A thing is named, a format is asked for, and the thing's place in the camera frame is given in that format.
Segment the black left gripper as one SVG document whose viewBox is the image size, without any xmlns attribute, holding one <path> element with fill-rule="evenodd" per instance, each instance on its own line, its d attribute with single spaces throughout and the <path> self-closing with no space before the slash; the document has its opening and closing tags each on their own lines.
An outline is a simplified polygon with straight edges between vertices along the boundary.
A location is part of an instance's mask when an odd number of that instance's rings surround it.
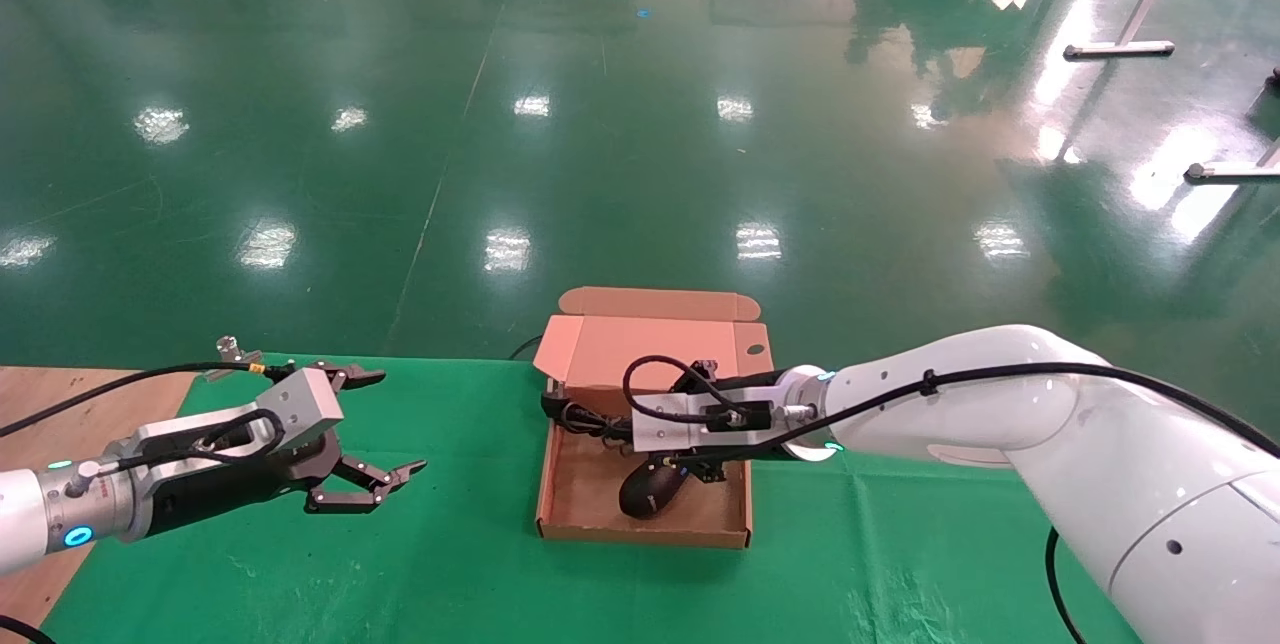
<svg viewBox="0 0 1280 644">
<path fill-rule="evenodd" d="M 308 382 L 334 394 L 379 385 L 387 379 L 383 369 L 321 360 L 300 370 L 306 371 Z M 292 492 L 307 492 L 303 510 L 308 515 L 365 515 L 380 507 L 426 466 L 426 460 L 416 460 L 384 471 L 352 456 L 342 456 L 340 439 L 330 430 L 297 449 L 250 463 L 206 469 L 163 484 L 154 497 L 148 535 L 157 536 Z M 326 492 L 320 484 L 330 475 L 356 489 Z"/>
</svg>

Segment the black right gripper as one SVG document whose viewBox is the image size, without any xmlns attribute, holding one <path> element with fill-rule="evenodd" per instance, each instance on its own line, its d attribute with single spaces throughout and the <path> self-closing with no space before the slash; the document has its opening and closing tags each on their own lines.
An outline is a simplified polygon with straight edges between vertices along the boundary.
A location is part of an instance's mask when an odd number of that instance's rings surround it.
<svg viewBox="0 0 1280 644">
<path fill-rule="evenodd" d="M 790 371 L 781 369 L 732 378 L 718 378 L 716 373 L 716 361 L 698 360 L 671 385 L 672 394 L 692 398 L 687 414 L 696 419 L 692 444 L 671 456 L 680 472 L 701 483 L 723 483 L 732 462 L 801 461 L 794 443 L 745 457 L 730 455 L 778 437 L 787 428 L 778 416 L 782 396 L 776 388 L 786 382 Z M 603 415 L 575 403 L 563 382 L 547 380 L 541 410 L 557 423 L 589 423 L 579 425 L 579 434 L 602 440 L 604 447 L 634 447 L 630 416 Z"/>
</svg>

